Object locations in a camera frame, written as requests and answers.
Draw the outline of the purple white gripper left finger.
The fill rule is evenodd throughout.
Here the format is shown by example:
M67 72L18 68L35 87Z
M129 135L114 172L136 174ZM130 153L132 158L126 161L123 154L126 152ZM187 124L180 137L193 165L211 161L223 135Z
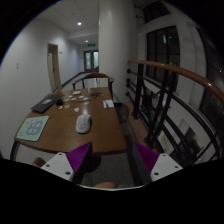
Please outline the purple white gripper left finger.
M92 143L88 142L68 153L57 153L42 166L42 169L65 180L72 181L75 176L83 171L91 154Z

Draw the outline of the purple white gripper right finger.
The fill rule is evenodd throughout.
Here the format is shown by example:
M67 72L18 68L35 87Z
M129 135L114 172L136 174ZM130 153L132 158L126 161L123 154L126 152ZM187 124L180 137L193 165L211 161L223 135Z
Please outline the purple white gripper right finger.
M154 182L182 169L168 154L135 143L137 167L143 182Z

